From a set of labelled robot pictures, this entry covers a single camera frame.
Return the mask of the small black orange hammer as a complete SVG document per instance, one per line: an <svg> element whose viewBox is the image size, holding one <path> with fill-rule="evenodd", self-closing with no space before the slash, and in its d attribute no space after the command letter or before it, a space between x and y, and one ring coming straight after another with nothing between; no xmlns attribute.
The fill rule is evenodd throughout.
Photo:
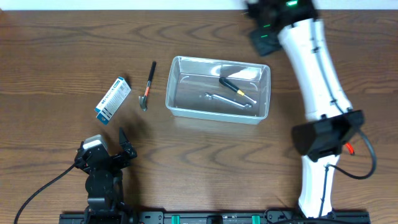
<svg viewBox="0 0 398 224"><path fill-rule="evenodd" d="M142 111L147 111L147 97L149 94L149 90L150 90L150 86L152 83L152 79L155 73L155 68L156 68L157 62L153 61L151 68L150 68L150 73L149 73L149 77L147 79L147 84L146 84L146 89L145 92L142 96L139 96L139 106L141 107Z"/></svg>

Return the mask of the slim black yellow screwdriver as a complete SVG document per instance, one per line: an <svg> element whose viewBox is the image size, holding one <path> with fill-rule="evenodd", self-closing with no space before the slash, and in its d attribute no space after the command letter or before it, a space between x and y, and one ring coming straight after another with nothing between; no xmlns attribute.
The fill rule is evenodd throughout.
<svg viewBox="0 0 398 224"><path fill-rule="evenodd" d="M253 102L254 104L257 103L256 100L252 99L250 96L248 96L247 94L245 94L245 92L242 91L242 89L240 89L238 86L236 86L234 83L232 83L231 81L229 81L227 78L225 77L221 77L219 78L219 82L229 88L230 90L233 90L235 93L247 98L248 100L250 100L251 102Z"/></svg>

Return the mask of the silver wrench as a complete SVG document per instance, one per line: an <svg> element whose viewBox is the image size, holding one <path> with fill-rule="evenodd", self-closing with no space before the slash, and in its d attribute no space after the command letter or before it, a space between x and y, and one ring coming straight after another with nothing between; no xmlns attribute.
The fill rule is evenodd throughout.
<svg viewBox="0 0 398 224"><path fill-rule="evenodd" d="M245 104L241 104L238 103L234 100L231 100L229 98L223 97L221 95L217 95L217 94L210 94L210 93L205 93L205 98L207 98L208 100L218 100L218 101L222 101L224 103L227 103L229 105L235 106L237 108L241 108L241 109L250 109L252 108L252 104L250 103L245 103Z"/></svg>

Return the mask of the red handled pliers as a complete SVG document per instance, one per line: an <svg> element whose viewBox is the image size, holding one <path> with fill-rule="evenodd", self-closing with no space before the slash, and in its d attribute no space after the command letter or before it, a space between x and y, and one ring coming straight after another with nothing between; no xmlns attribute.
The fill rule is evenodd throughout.
<svg viewBox="0 0 398 224"><path fill-rule="evenodd" d="M349 154L350 154L351 156L354 156L354 155L355 155L354 148L353 148L353 146L352 146L349 142L347 142L347 143L345 144L345 147L347 148L347 150L348 150L348 152L349 152Z"/></svg>

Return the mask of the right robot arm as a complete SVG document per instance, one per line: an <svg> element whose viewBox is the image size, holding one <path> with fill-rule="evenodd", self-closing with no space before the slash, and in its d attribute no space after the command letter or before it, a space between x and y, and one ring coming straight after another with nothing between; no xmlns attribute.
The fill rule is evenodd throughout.
<svg viewBox="0 0 398 224"><path fill-rule="evenodd" d="M248 16L258 25L252 35L265 55L287 54L302 92L307 122L292 128L302 159L298 207L306 218L332 212L333 175L343 146L362 125L342 89L325 38L324 23L312 1L246 1Z"/></svg>

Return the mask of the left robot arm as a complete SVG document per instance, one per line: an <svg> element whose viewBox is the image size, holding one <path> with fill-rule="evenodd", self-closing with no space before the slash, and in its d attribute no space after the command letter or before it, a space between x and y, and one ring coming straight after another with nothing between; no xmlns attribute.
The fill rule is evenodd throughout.
<svg viewBox="0 0 398 224"><path fill-rule="evenodd" d="M124 203L122 169L131 165L137 152L119 129L122 152L109 155L102 135L92 136L83 142L75 156L75 167L88 174L85 189L88 206L83 223L137 223L137 213Z"/></svg>

